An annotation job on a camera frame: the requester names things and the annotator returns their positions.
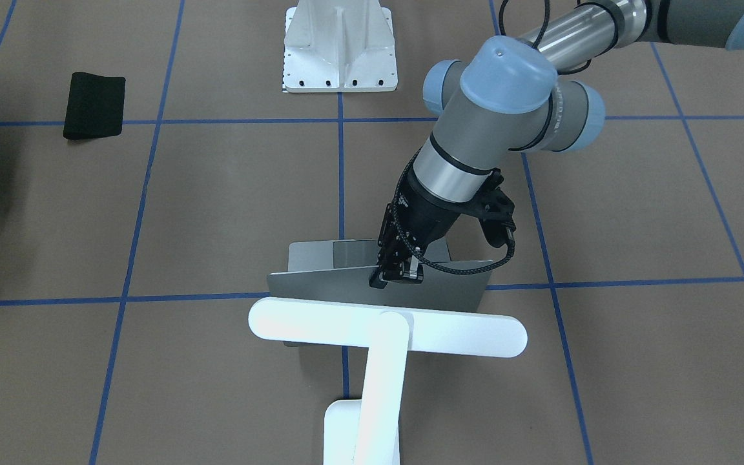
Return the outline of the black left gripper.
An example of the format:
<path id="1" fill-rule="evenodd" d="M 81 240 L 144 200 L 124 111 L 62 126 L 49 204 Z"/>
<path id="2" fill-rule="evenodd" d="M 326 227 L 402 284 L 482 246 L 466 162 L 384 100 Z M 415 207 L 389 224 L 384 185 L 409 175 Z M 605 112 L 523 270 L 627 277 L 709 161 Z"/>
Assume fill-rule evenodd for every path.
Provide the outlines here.
<path id="1" fill-rule="evenodd" d="M 398 280 L 398 258 L 407 257 L 409 250 L 398 237 L 392 211 L 398 215 L 402 232 L 407 233 L 411 246 L 425 250 L 449 232 L 460 217 L 454 203 L 440 200 L 425 189 L 416 174 L 407 173 L 398 181 L 397 193 L 387 203 L 380 236 L 378 236 L 378 261 L 369 277 L 369 287 L 384 289 Z M 400 283 L 421 284 L 424 279 L 423 264 L 417 257 L 410 257 L 400 265 Z"/>

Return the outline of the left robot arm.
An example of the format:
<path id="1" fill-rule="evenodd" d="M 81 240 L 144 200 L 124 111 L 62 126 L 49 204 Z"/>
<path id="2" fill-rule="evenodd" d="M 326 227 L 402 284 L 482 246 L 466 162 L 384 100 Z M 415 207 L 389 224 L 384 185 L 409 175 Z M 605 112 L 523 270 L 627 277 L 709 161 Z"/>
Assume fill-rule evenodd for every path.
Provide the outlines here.
<path id="1" fill-rule="evenodd" d="M 469 62 L 442 61 L 426 74 L 423 99 L 437 115 L 387 205 L 372 288 L 419 284 L 425 268 L 454 276 L 490 272 L 515 253 L 514 205 L 500 189 L 509 152 L 581 150 L 606 118 L 597 91 L 560 82 L 597 56 L 637 42 L 744 50 L 744 1 L 579 1 L 520 37 L 504 26 Z M 428 247 L 466 215 L 479 221 L 498 262 L 457 269 L 431 261 Z"/>

